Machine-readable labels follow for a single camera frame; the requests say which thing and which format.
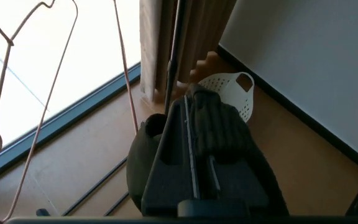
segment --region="wooden floor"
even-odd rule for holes
[[[236,72],[214,52],[199,62],[191,80],[219,72]],[[138,123],[163,104],[149,103],[132,87]],[[272,166],[292,215],[343,215],[358,192],[358,166],[255,88],[251,133]],[[38,208],[60,215],[126,157],[134,138],[127,93],[111,100],[56,138],[33,158],[14,212],[34,216]],[[23,162],[0,177],[0,217],[16,192]],[[74,215],[101,216],[125,192],[126,171],[120,170]],[[129,199],[113,215],[141,217]]]

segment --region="white basket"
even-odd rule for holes
[[[247,75],[252,81],[252,87],[245,91],[237,82],[240,75]],[[198,84],[215,91],[221,97],[223,103],[234,106],[240,113],[240,117],[247,122],[254,107],[254,79],[245,72],[218,73],[204,78]]]

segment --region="gray wall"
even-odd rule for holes
[[[220,44],[358,152],[358,1],[237,0]]]

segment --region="black rod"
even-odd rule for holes
[[[185,14],[185,6],[186,6],[186,0],[178,0],[177,14],[175,18],[175,27],[173,29],[171,57],[168,62],[167,92],[165,94],[165,115],[168,115],[169,112],[173,82],[175,81],[175,75],[178,70],[177,52],[178,52],[179,39],[180,39],[181,28],[183,23],[183,15]]]
[[[84,200],[89,197],[98,187],[100,187],[103,182],[105,182],[106,180],[108,180],[110,178],[110,176],[112,176],[118,169],[120,169],[122,167],[122,165],[124,165],[124,163],[127,161],[127,157],[125,157],[120,163],[118,163],[112,170],[110,170],[110,172],[108,172],[102,179],[100,179],[98,181],[98,183],[96,183],[91,189],[89,189],[89,191],[87,191],[87,193],[85,193],[84,195],[82,195],[82,197],[80,199],[78,199],[67,211],[65,211],[63,213],[62,216],[67,216],[69,215],[71,212],[73,212],[74,210],[76,210],[76,208],[81,205]]]
[[[129,193],[126,192],[103,216],[109,216],[110,214],[112,214],[113,211],[115,211],[115,209],[117,209],[120,204],[125,201],[126,198],[128,198]]]

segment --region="curtain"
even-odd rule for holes
[[[197,60],[219,44],[236,0],[185,0],[175,81],[187,83]],[[151,101],[165,96],[177,1],[140,0],[140,88]]]

